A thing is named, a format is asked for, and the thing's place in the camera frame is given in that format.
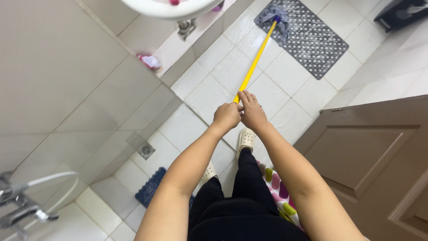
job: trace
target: door panel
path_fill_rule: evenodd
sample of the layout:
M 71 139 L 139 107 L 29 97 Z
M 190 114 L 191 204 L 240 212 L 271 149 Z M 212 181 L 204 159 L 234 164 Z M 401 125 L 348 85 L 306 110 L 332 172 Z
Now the door panel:
M 428 96 L 322 111 L 294 147 L 366 237 L 428 240 Z

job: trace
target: black pants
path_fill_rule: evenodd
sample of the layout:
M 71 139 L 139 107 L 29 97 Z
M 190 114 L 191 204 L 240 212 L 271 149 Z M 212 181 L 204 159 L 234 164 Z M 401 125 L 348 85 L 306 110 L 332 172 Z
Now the black pants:
M 276 203 L 250 150 L 244 148 L 241 151 L 238 167 L 235 184 L 233 185 L 232 199 L 247 198 L 254 200 L 265 207 L 271 214 L 279 216 Z M 189 230 L 198 223 L 201 214 L 208 206 L 224 199 L 220 181 L 215 177 L 211 178 L 201 187 L 195 197 L 189 213 Z

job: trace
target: person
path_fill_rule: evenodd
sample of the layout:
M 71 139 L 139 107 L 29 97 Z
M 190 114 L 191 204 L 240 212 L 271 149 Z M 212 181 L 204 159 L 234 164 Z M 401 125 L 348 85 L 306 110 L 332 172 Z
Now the person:
M 213 123 L 171 164 L 135 241 L 366 240 L 315 168 L 268 122 L 256 96 L 246 90 L 238 94 L 243 106 L 218 107 Z M 233 194 L 225 198 L 210 159 L 220 139 L 240 121 L 247 128 L 238 140 Z M 305 232 L 279 217 L 251 154 L 255 135 L 287 187 Z M 189 198 L 201 178 L 206 183 L 189 212 Z

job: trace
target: mop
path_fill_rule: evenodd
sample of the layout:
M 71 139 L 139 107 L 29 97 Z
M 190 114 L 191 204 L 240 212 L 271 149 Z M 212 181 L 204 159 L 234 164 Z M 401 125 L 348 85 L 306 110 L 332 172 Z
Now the mop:
M 261 47 L 260 47 L 260 49 L 256 55 L 256 58 L 254 59 L 253 63 L 251 64 L 251 67 L 248 70 L 248 73 L 245 76 L 244 81 L 241 84 L 241 87 L 239 87 L 240 91 L 245 90 L 245 88 L 247 87 L 248 82 L 250 81 L 250 78 L 253 75 L 254 69 L 256 68 L 257 63 L 259 62 L 259 59 L 263 53 L 263 50 L 265 49 L 266 44 L 268 43 L 268 40 L 269 40 L 270 36 L 272 35 L 272 32 L 275 28 L 277 31 L 280 32 L 279 45 L 284 45 L 287 42 L 288 32 L 289 32 L 287 12 L 282 7 L 280 7 L 279 5 L 270 4 L 254 20 L 254 22 L 257 25 L 260 25 L 260 23 L 267 22 L 267 21 L 271 22 L 272 26 L 271 26 L 269 32 L 267 33 L 266 38 L 263 40 L 263 43 L 262 43 L 262 45 L 261 45 Z M 233 102 L 239 103 L 239 101 L 240 101 L 239 95 L 236 94 Z

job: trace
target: grey bath mat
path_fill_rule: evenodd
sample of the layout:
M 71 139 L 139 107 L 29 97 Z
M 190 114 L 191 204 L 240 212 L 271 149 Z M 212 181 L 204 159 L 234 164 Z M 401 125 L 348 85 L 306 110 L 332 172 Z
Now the grey bath mat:
M 316 79 L 321 79 L 346 52 L 345 43 L 321 19 L 297 0 L 273 0 L 283 7 L 289 18 L 290 33 L 287 44 L 282 47 L 305 67 Z M 259 25 L 265 32 L 270 23 Z M 272 38 L 278 42 L 278 32 Z

